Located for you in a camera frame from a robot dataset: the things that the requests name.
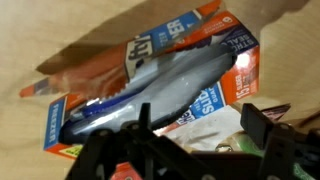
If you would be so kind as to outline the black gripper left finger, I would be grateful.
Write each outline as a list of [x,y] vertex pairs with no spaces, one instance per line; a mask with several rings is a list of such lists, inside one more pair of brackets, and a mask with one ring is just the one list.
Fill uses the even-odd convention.
[[151,131],[151,105],[143,103],[137,121],[118,131],[89,134],[65,180],[111,180],[128,162],[143,180],[200,180],[199,161],[164,136]]

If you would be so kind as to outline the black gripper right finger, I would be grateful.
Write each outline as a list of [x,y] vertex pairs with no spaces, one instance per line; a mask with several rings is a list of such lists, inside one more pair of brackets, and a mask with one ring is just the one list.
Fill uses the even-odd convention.
[[243,105],[240,125],[264,151],[258,171],[260,180],[297,180],[296,164],[311,177],[320,179],[318,128],[300,133],[286,123],[272,122],[252,103]]

